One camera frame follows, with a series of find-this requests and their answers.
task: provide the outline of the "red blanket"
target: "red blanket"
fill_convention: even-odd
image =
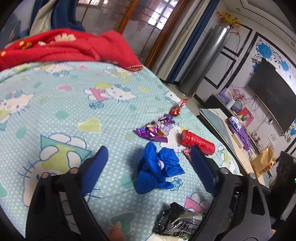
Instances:
[[[109,31],[94,36],[65,28],[17,41],[3,49],[0,71],[23,63],[57,61],[101,61],[130,71],[143,69],[119,33]]]

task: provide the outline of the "bed sheet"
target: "bed sheet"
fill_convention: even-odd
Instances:
[[[148,69],[129,72],[97,62],[29,63],[0,73],[0,204],[25,234],[28,206],[40,175],[67,172],[104,145],[109,160],[85,199],[105,232],[117,221],[127,240],[152,240],[157,216],[172,202],[206,211],[212,201],[182,154],[177,138],[183,129],[213,142],[211,156],[238,174],[233,157],[187,109],[164,131],[185,174],[167,178],[174,187],[139,195],[136,170],[148,140],[134,130],[168,113],[180,99]],[[61,195],[67,220],[75,221]]]

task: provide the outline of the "blue gripper pad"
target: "blue gripper pad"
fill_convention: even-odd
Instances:
[[[190,155],[195,171],[206,191],[215,197],[217,194],[215,172],[219,171],[218,165],[213,159],[206,157],[197,145],[191,148]]]
[[[94,155],[93,159],[92,164],[85,172],[81,180],[80,193],[83,197],[85,197],[87,193],[92,192],[96,182],[98,181],[99,176],[101,175],[101,172],[108,160],[108,149],[102,146]]]

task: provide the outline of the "glass door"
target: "glass door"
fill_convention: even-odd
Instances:
[[[139,0],[122,36],[142,64],[177,3],[178,0]]]
[[[86,32],[99,35],[117,31],[133,0],[79,0],[76,19]]]
[[[186,6],[190,3],[189,0],[79,0],[76,19],[94,35],[108,30],[122,33],[135,55],[145,64],[178,2]]]

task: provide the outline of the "red candy wrapper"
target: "red candy wrapper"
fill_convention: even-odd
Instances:
[[[179,103],[175,104],[171,109],[169,114],[170,115],[179,115],[181,108],[185,105],[186,101],[189,99],[181,100]]]
[[[182,152],[183,152],[184,156],[188,159],[188,161],[192,162],[190,151],[191,151],[191,148],[186,148]]]
[[[209,142],[188,130],[182,131],[180,135],[180,143],[187,147],[198,145],[201,151],[206,155],[213,155],[215,152],[215,145],[212,142]]]

